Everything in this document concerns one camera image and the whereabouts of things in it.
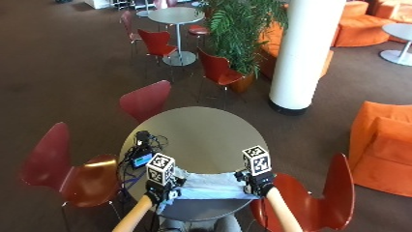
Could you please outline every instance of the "orange chair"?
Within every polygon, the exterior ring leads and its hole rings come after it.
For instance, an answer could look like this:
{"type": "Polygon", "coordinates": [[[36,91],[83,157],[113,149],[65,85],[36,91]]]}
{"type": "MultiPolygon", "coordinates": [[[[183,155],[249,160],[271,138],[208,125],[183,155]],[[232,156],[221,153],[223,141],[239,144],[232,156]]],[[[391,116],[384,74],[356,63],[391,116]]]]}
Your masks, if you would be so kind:
{"type": "Polygon", "coordinates": [[[208,55],[199,47],[197,53],[201,59],[205,73],[201,88],[199,90],[197,102],[200,102],[204,80],[207,78],[224,88],[223,109],[225,109],[228,85],[244,78],[244,75],[229,68],[231,66],[227,58],[208,55]]]}
{"type": "MultiPolygon", "coordinates": [[[[320,231],[329,227],[343,230],[355,208],[355,186],[347,157],[336,154],[327,172],[323,198],[313,198],[300,182],[289,175],[277,173],[275,186],[304,231],[320,231]]],[[[253,200],[249,208],[259,224],[269,231],[281,231],[268,199],[253,200]]]]}
{"type": "Polygon", "coordinates": [[[349,166],[355,183],[412,196],[412,105],[365,101],[351,131],[349,166]]]}
{"type": "Polygon", "coordinates": [[[132,60],[132,47],[135,49],[135,52],[137,53],[137,44],[136,44],[136,42],[141,41],[141,38],[140,38],[137,33],[132,32],[132,29],[131,29],[131,12],[129,11],[125,11],[121,14],[120,22],[125,26],[128,37],[129,37],[129,40],[131,40],[131,60],[132,60]]]}
{"type": "MultiPolygon", "coordinates": [[[[260,46],[259,48],[259,71],[267,76],[269,79],[273,77],[273,72],[275,72],[275,66],[277,62],[277,57],[280,55],[280,47],[281,47],[281,36],[283,36],[283,29],[280,25],[273,22],[271,24],[271,27],[261,33],[259,36],[259,42],[265,43],[260,46]]],[[[332,56],[333,56],[333,51],[329,50],[320,77],[321,78],[327,70],[329,68],[329,64],[332,61],[332,56]]]]}
{"type": "Polygon", "coordinates": [[[64,206],[71,203],[76,207],[93,207],[105,202],[116,208],[111,199],[120,190],[116,174],[117,157],[100,155],[84,165],[69,163],[69,134],[64,123],[53,125],[31,152],[20,171],[20,178],[32,186],[49,187],[64,199],[61,212],[67,230],[69,230],[64,206]]]}
{"type": "Polygon", "coordinates": [[[393,22],[365,14],[367,8],[367,2],[347,2],[332,46],[367,46],[388,40],[383,26],[393,22]]]}
{"type": "Polygon", "coordinates": [[[163,111],[169,88],[169,82],[161,80],[120,97],[120,106],[137,123],[163,111]]]}
{"type": "Polygon", "coordinates": [[[156,56],[157,65],[160,66],[159,57],[168,57],[168,65],[169,65],[169,73],[171,73],[171,82],[173,82],[172,78],[172,68],[171,68],[171,58],[173,52],[179,53],[179,59],[183,67],[181,55],[177,49],[177,46],[168,45],[169,33],[164,32],[147,32],[141,29],[137,29],[137,33],[145,43],[148,55],[156,56]]]}

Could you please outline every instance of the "round table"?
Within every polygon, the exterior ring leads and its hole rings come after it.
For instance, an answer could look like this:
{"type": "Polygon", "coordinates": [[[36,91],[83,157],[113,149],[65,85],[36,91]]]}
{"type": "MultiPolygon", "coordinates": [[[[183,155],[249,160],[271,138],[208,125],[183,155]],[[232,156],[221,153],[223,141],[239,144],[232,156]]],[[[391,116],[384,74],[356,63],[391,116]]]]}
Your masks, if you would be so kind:
{"type": "MultiPolygon", "coordinates": [[[[121,158],[139,131],[149,131],[152,135],[168,138],[163,154],[175,158],[176,166],[193,173],[232,172],[244,167],[244,149],[260,145],[269,151],[256,128],[235,114],[215,108],[176,108],[149,118],[131,132],[121,149],[121,158]]],[[[144,184],[145,178],[129,189],[135,199],[145,192],[144,184]]],[[[236,212],[248,202],[240,199],[176,199],[161,216],[181,221],[217,219],[236,212]]]]}
{"type": "MultiPolygon", "coordinates": [[[[196,54],[191,51],[181,51],[180,47],[180,25],[187,23],[193,23],[204,19],[205,14],[199,12],[196,14],[195,8],[187,7],[173,7],[164,8],[153,11],[148,17],[160,23],[164,24],[175,24],[176,25],[176,36],[177,36],[177,50],[181,55],[183,65],[187,66],[196,61],[196,54]]],[[[179,59],[179,53],[175,52],[169,56],[169,61],[172,66],[181,66],[181,62],[179,59]]]]}
{"type": "Polygon", "coordinates": [[[411,42],[412,42],[412,24],[392,23],[392,24],[384,25],[383,29],[389,35],[405,40],[407,44],[404,48],[401,49],[401,51],[384,50],[380,53],[381,57],[385,60],[399,65],[412,66],[412,54],[408,53],[408,49],[409,49],[411,42]]]}

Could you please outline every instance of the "glove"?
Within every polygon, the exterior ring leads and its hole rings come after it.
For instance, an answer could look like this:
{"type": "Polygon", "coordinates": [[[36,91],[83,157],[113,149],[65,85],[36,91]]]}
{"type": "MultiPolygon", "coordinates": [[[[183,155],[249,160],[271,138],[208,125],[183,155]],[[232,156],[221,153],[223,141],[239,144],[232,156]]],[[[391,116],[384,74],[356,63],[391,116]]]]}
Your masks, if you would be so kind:
{"type": "Polygon", "coordinates": [[[145,182],[145,193],[152,201],[153,206],[159,205],[164,201],[164,190],[160,188],[155,188],[151,181],[145,182]]]}
{"type": "Polygon", "coordinates": [[[148,180],[145,182],[145,193],[151,198],[153,206],[163,203],[165,200],[171,200],[180,196],[180,189],[175,189],[171,183],[167,183],[165,186],[159,185],[157,183],[148,180]]]}
{"type": "Polygon", "coordinates": [[[249,173],[244,176],[245,186],[244,192],[256,196],[267,196],[273,185],[275,174],[265,172],[257,176],[252,176],[249,173]]]}

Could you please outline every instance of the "floor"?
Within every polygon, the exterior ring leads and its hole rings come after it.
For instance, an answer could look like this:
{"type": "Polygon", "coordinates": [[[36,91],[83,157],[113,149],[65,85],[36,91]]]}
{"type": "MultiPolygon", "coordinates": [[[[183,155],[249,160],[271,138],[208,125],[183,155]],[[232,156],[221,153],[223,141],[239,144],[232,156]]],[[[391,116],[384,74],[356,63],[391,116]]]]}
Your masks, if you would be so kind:
{"type": "MultiPolygon", "coordinates": [[[[97,154],[119,154],[136,126],[120,109],[119,98],[169,78],[168,66],[157,67],[144,56],[143,44],[131,60],[131,44],[119,23],[121,12],[95,10],[80,0],[64,4],[20,0],[0,5],[0,231],[64,230],[57,194],[19,179],[20,164],[52,125],[68,124],[75,165],[97,154]]],[[[132,23],[135,28],[157,30],[157,23],[147,18],[136,17],[132,23]]],[[[189,38],[183,45],[195,51],[196,40],[189,38]]],[[[381,50],[401,48],[395,42],[332,48],[327,75],[301,116],[283,116],[268,106],[271,81],[264,77],[243,94],[245,102],[229,92],[227,111],[261,133],[275,170],[293,175],[315,194],[321,193],[332,155],[348,154],[351,124],[363,101],[412,103],[412,68],[379,57],[381,50]]],[[[196,101],[201,76],[197,62],[184,70],[173,69],[165,110],[191,105],[221,108],[220,100],[196,101]]],[[[205,91],[219,94],[209,82],[205,91]]],[[[115,204],[127,212],[135,201],[115,204]]],[[[411,198],[356,186],[356,210],[344,231],[411,231],[411,206],[411,198]]],[[[72,231],[111,231],[117,223],[108,205],[68,206],[65,212],[72,231]]],[[[248,208],[236,217],[245,230],[252,221],[248,208]]],[[[135,231],[144,231],[140,226],[135,231]]],[[[263,227],[255,223],[249,231],[263,231],[263,227]]]]}

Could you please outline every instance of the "marker cube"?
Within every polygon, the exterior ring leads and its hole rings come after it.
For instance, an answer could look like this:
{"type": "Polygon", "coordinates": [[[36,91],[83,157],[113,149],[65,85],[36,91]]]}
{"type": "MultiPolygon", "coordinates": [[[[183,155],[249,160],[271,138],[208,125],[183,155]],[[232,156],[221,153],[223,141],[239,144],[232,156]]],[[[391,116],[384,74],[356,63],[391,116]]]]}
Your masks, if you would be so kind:
{"type": "Polygon", "coordinates": [[[252,176],[272,170],[269,153],[257,145],[243,150],[244,167],[252,176]]]}
{"type": "Polygon", "coordinates": [[[147,179],[161,186],[165,186],[175,171],[175,159],[161,153],[156,153],[155,157],[145,164],[147,179]]]}

